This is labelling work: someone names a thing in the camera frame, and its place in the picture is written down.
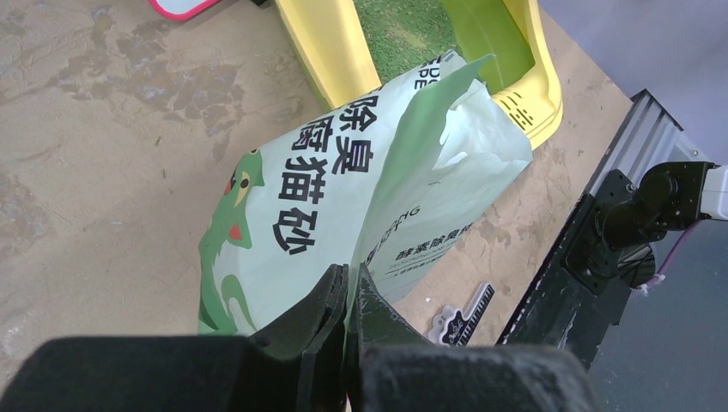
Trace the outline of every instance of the light green bag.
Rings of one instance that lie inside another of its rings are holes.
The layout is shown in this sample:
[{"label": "light green bag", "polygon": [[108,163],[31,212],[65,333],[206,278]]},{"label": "light green bag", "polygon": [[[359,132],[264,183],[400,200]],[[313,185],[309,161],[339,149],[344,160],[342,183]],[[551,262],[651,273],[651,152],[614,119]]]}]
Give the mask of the light green bag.
[{"label": "light green bag", "polygon": [[200,241],[200,332],[254,333],[330,264],[404,297],[531,161],[487,59],[450,51],[246,154]]}]

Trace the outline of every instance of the green artificial grass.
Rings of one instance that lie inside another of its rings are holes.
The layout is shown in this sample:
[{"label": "green artificial grass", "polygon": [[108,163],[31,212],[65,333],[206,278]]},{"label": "green artificial grass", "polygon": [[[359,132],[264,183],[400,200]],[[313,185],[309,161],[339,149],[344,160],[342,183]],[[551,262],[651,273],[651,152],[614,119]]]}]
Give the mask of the green artificial grass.
[{"label": "green artificial grass", "polygon": [[354,6],[382,83],[458,48],[440,0],[354,0]]},{"label": "green artificial grass", "polygon": [[534,65],[531,48],[501,0],[354,0],[379,79],[386,83],[454,49],[496,94]]}]

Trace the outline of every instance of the wooden floor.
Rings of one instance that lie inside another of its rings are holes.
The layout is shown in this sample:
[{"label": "wooden floor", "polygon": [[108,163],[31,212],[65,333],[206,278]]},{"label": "wooden floor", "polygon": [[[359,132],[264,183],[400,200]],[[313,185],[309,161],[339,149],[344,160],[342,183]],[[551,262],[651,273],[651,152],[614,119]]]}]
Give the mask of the wooden floor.
[{"label": "wooden floor", "polygon": [[[0,387],[54,336],[194,333],[197,242],[230,171],[321,114],[275,7],[223,0],[178,24],[108,4],[0,5]],[[418,330],[488,281],[472,342],[494,342],[629,107],[543,25],[561,128],[397,305]]]},{"label": "wooden floor", "polygon": [[495,295],[470,345],[496,342],[631,106],[542,12],[564,119],[533,162],[415,290],[395,307],[420,332],[443,305],[465,307],[480,282]]}]

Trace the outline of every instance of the pink object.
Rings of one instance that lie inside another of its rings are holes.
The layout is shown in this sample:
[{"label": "pink object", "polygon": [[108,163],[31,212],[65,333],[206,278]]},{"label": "pink object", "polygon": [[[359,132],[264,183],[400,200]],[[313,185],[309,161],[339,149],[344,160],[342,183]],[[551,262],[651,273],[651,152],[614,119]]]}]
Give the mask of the pink object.
[{"label": "pink object", "polygon": [[157,13],[169,20],[184,21],[202,13],[220,0],[149,0]]}]

